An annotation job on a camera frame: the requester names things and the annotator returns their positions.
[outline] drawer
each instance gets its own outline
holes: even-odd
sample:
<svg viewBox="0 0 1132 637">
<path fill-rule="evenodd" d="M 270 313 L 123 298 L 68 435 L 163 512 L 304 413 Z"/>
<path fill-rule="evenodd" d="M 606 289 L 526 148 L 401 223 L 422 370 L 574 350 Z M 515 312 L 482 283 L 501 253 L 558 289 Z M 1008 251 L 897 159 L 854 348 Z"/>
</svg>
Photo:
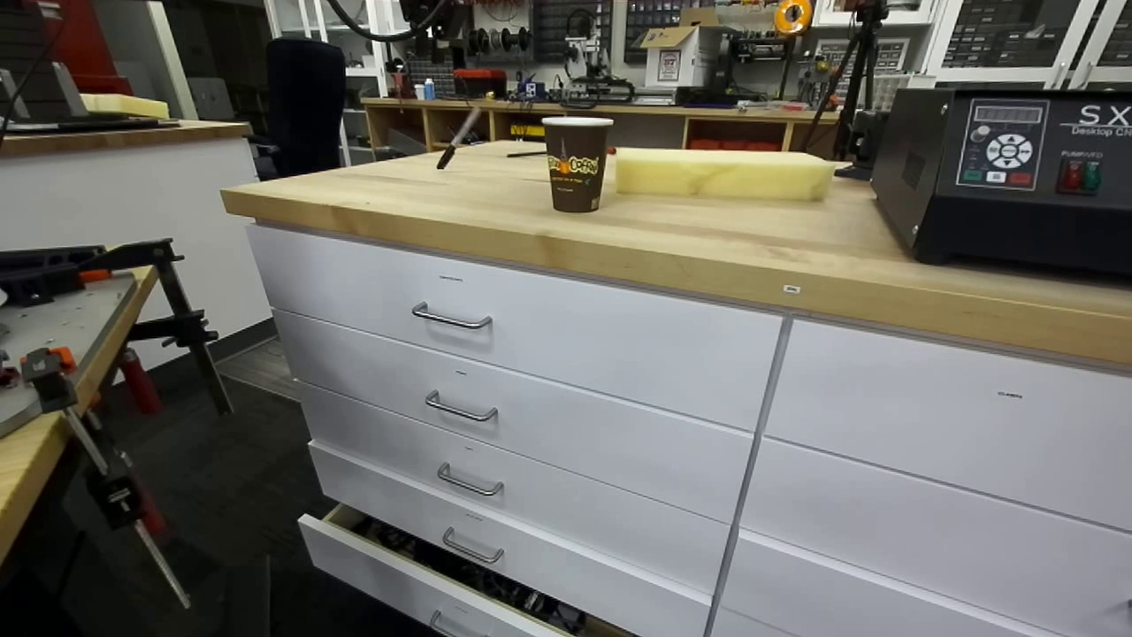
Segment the drawer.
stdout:
<svg viewBox="0 0 1132 637">
<path fill-rule="evenodd" d="M 782 317 L 251 227 L 276 312 L 755 431 Z"/>
<path fill-rule="evenodd" d="M 770 435 L 1132 532 L 1132 380 L 798 323 Z"/>
<path fill-rule="evenodd" d="M 726 525 L 735 512 L 750 457 L 748 431 L 290 312 L 279 312 L 276 325 L 304 385 L 346 391 Z"/>
<path fill-rule="evenodd" d="M 690 637 L 708 627 L 710 594 L 632 572 L 537 526 L 489 515 L 449 492 L 412 485 L 380 468 L 314 448 L 314 470 L 327 496 L 632 634 Z"/>
<path fill-rule="evenodd" d="M 788 634 L 777 634 L 769 624 L 748 620 L 731 610 L 718 610 L 710 624 L 710 637 L 788 637 Z"/>
<path fill-rule="evenodd" d="M 320 390 L 307 391 L 307 420 L 314 468 L 334 463 L 327 457 L 380 468 L 697 594 L 718 579 L 728 536 L 718 519 Z"/>
<path fill-rule="evenodd" d="M 567 630 L 524 614 L 412 555 L 389 553 L 351 532 L 356 512 L 334 508 L 327 519 L 300 515 L 311 564 L 389 610 L 454 637 L 567 637 Z"/>
<path fill-rule="evenodd" d="M 741 534 L 720 604 L 791 637 L 1051 637 L 756 534 Z"/>
<path fill-rule="evenodd" d="M 1132 534 L 1110 526 L 774 440 L 742 526 L 1051 634 L 1132 634 Z"/>
</svg>

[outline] black machine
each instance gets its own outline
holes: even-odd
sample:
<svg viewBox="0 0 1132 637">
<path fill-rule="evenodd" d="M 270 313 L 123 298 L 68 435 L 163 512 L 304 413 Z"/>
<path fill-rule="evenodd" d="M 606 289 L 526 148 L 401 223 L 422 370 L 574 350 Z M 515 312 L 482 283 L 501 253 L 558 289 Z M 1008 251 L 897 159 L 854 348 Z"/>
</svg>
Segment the black machine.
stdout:
<svg viewBox="0 0 1132 637">
<path fill-rule="evenodd" d="M 921 262 L 1132 277 L 1132 94 L 897 92 L 877 205 Z"/>
</svg>

